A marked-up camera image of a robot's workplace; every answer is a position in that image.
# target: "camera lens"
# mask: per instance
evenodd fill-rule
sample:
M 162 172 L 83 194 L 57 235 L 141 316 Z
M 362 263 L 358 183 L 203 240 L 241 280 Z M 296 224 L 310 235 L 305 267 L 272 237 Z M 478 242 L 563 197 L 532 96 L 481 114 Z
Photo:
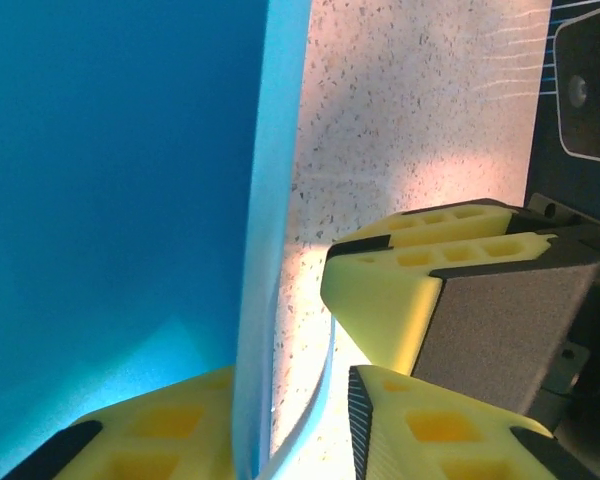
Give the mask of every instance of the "camera lens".
M 575 108 L 580 108 L 587 101 L 587 82 L 580 75 L 569 80 L 569 101 Z

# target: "blue bin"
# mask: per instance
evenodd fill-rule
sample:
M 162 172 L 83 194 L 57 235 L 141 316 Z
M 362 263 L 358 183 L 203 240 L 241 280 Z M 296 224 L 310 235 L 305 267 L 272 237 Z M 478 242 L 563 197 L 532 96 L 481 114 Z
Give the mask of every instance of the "blue bin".
M 273 323 L 309 11 L 284 4 L 0 1 L 0 475 L 234 363 L 243 294 Z

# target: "speckled countertop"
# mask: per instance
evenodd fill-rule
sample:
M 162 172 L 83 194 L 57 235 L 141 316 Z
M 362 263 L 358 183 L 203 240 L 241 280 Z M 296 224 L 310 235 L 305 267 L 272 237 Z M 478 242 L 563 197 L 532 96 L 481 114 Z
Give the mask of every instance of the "speckled countertop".
M 316 0 L 278 310 L 273 448 L 322 366 L 327 246 L 397 210 L 523 199 L 549 0 Z M 289 478 L 354 478 L 340 329 L 328 411 Z

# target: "white speckled surface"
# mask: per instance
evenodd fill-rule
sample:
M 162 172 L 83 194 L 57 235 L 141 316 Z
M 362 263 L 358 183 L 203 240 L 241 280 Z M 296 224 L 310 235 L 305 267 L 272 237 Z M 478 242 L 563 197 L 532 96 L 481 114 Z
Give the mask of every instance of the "white speckled surface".
M 300 110 L 276 339 L 273 448 L 327 345 L 319 298 L 336 238 L 396 210 L 522 202 L 549 0 L 317 0 Z M 338 331 L 328 413 L 289 478 L 354 478 Z

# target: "yellow foam block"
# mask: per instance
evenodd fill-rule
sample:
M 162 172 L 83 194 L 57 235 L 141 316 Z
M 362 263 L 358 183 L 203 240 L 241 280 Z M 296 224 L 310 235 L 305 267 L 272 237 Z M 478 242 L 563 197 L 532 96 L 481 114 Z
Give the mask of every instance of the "yellow foam block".
M 527 232 L 335 256 L 322 300 L 374 365 L 409 374 L 442 287 L 432 270 L 532 260 L 549 238 Z
M 391 235 L 390 246 L 409 247 L 504 235 L 514 213 L 504 207 L 472 204 L 397 213 L 362 227 L 337 243 Z
M 551 437 L 533 420 L 380 367 L 354 367 L 350 380 L 359 479 L 555 478 L 511 433 Z
M 233 368 L 93 412 L 102 431 L 57 480 L 233 480 Z

